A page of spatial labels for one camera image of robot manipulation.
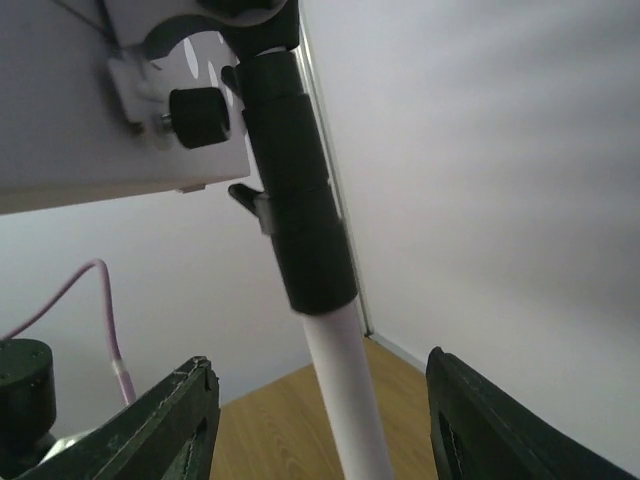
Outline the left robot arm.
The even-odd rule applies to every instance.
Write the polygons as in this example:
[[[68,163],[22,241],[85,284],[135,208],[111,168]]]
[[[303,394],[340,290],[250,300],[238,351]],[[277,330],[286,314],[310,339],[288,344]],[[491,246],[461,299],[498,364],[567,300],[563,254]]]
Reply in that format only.
[[[13,479],[39,464],[55,443],[53,353],[44,342],[1,342],[1,477]]]

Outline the white tripod music stand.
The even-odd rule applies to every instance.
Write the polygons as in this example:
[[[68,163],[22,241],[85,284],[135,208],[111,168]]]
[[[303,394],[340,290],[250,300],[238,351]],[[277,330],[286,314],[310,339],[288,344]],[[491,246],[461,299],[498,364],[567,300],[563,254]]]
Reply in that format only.
[[[295,49],[295,1],[107,1],[1,5],[1,209],[18,213],[228,182],[269,237],[304,328],[343,474],[393,475],[357,317],[358,287]],[[185,150],[224,142],[232,92],[262,183],[184,166],[125,138],[98,103],[92,68],[113,34],[113,88],[127,121]]]

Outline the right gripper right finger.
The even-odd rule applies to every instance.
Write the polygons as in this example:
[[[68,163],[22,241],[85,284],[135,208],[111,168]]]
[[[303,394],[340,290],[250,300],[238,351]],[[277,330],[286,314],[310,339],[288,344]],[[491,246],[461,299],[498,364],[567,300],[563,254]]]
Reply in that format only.
[[[426,365],[440,479],[632,479],[555,429],[451,353]]]

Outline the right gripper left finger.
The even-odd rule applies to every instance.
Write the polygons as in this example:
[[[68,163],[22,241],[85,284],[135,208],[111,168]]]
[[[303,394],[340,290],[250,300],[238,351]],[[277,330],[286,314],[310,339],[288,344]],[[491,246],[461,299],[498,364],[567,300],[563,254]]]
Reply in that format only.
[[[23,473],[37,479],[208,479],[219,380],[196,356],[79,442]]]

